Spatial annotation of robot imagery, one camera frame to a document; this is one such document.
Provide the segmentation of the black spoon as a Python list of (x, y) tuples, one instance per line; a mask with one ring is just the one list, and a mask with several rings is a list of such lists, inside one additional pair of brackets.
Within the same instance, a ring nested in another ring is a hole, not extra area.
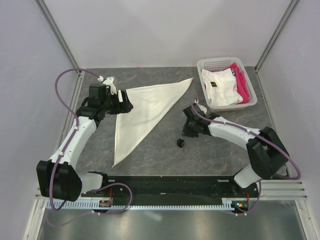
[(185, 146), (185, 141), (184, 141), (184, 135), (182, 134), (181, 137), (177, 140), (176, 142), (177, 146), (179, 148), (183, 148)]

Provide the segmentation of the cream cloth napkin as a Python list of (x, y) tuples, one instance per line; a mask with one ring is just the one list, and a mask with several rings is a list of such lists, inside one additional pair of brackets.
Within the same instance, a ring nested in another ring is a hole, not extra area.
[(188, 78), (180, 82), (142, 86), (126, 91), (133, 109), (116, 117), (114, 167), (154, 129), (186, 93), (192, 82), (193, 78)]

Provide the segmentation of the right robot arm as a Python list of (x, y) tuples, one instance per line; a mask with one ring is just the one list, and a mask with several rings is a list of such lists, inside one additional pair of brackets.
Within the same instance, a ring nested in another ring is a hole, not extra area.
[(270, 180), (287, 163), (289, 154), (274, 129), (250, 128), (226, 120), (222, 116), (206, 114), (196, 103), (185, 108), (186, 122), (182, 137), (199, 135), (221, 138), (245, 149), (249, 165), (239, 170), (229, 184), (235, 197), (242, 196), (247, 187), (260, 180)]

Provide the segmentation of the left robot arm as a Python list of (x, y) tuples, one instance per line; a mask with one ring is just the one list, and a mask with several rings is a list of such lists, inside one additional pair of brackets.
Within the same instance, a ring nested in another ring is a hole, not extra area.
[(58, 150), (36, 166), (40, 193), (43, 197), (74, 202), (81, 194), (93, 191), (106, 196), (110, 185), (106, 174), (91, 171), (78, 175), (76, 165), (90, 136), (97, 130), (107, 114), (129, 113), (134, 106), (124, 89), (112, 92), (109, 85), (94, 83), (89, 86), (88, 97), (75, 112), (75, 119)]

